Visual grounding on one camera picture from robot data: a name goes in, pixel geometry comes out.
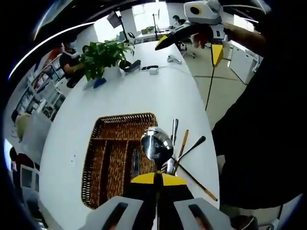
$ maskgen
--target chopsticks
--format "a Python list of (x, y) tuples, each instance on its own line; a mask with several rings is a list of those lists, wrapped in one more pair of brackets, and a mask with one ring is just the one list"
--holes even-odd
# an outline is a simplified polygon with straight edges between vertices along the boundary
[[(185, 145), (186, 145), (186, 143), (187, 143), (188, 135), (189, 135), (189, 130), (187, 129), (187, 130), (186, 130), (186, 133), (185, 133), (185, 135), (184, 135), (184, 138), (183, 138), (183, 142), (182, 142), (182, 146), (181, 146), (181, 150), (180, 150), (178, 159), (179, 159), (179, 158), (182, 156), (182, 154), (183, 154), (183, 149), (184, 149), (184, 147), (185, 147)], [(173, 171), (173, 175), (175, 175), (175, 172), (177, 171), (178, 164), (179, 164), (179, 162), (175, 161), (175, 169), (174, 169), (174, 171)]]
[(179, 165), (182, 169), (182, 171), (184, 171), (199, 187), (202, 188), (202, 190), (208, 195), (210, 196), (214, 201), (217, 201), (218, 199), (208, 190), (206, 189), (201, 183), (198, 182), (198, 180), (195, 179), (194, 176), (192, 176), (192, 174), (190, 174), (180, 163), (178, 163), (176, 161), (176, 159), (173, 158), (173, 160), (175, 161), (175, 163), (177, 165)]

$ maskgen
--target white table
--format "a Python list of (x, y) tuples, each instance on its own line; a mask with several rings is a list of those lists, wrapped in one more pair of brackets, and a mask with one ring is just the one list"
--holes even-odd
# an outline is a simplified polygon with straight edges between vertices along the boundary
[[(169, 135), (172, 121), (179, 119), (177, 132), (178, 157), (186, 129), (189, 137), (185, 150), (204, 135), (207, 139), (182, 159), (182, 165), (219, 199), (219, 177), (215, 149), (204, 103), (194, 78), (175, 45), (155, 51), (157, 42), (135, 46), (132, 62), (142, 60), (142, 66), (159, 65), (158, 75), (136, 71), (96, 89), (83, 91), (82, 78), (60, 108), (45, 142), (40, 168), (39, 195), (42, 204), (65, 230), (75, 230), (85, 224), (92, 210), (81, 200), (81, 178), (84, 159), (95, 121), (102, 116), (151, 112), (158, 125)], [(168, 63), (173, 54), (182, 65)], [(189, 182), (194, 197), (203, 197), (219, 208), (195, 185), (180, 168), (178, 174)]]
[[(164, 32), (161, 32), (161, 33), (157, 33), (157, 36), (158, 37), (162, 37), (164, 35), (167, 35), (169, 34), (171, 31), (164, 31)], [(135, 40), (136, 41), (140, 41), (141, 43), (144, 42), (144, 40), (146, 39), (155, 39), (155, 32), (153, 33), (148, 33), (148, 34), (140, 34), (138, 36), (135, 37)]]

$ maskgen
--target woven basket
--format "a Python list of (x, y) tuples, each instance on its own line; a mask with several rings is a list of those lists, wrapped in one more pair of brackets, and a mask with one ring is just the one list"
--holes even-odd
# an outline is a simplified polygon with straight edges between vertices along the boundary
[(81, 198), (95, 209), (114, 196), (120, 196), (130, 184), (132, 153), (140, 153), (140, 174), (152, 172), (154, 163), (141, 151), (145, 129), (157, 126), (151, 113), (101, 117), (96, 121), (82, 176)]

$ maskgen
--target floor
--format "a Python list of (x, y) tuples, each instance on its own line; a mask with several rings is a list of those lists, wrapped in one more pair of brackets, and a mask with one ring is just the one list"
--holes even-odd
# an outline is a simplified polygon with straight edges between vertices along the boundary
[[(195, 49), (188, 46), (188, 52), (195, 53), (196, 57), (186, 55), (184, 59), (189, 67), (190, 72), (198, 83), (198, 88), (201, 97), (206, 104), (208, 99), (208, 92), (210, 80), (212, 75), (211, 51), (209, 48)], [(228, 58), (229, 48), (224, 49), (224, 58)], [(237, 75), (227, 66), (228, 60), (223, 59), (214, 71), (214, 78), (208, 102), (207, 115), (211, 129), (215, 123), (220, 120), (227, 109), (236, 102), (238, 97), (242, 94), (246, 85), (237, 77)], [(222, 168), (224, 158), (218, 158), (219, 169)], [(227, 207), (228, 215), (254, 215), (258, 219), (259, 224), (267, 224), (276, 219), (279, 207), (245, 210), (235, 207)]]

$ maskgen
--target green leaves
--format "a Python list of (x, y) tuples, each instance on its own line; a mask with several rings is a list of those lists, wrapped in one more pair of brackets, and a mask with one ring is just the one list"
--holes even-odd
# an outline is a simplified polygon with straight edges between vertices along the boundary
[(116, 66), (119, 61), (126, 62), (125, 53), (129, 51), (134, 55), (134, 50), (126, 43), (105, 41), (104, 43), (89, 44), (88, 51), (81, 55), (81, 63), (85, 65), (86, 79), (100, 79), (103, 77), (105, 67)]

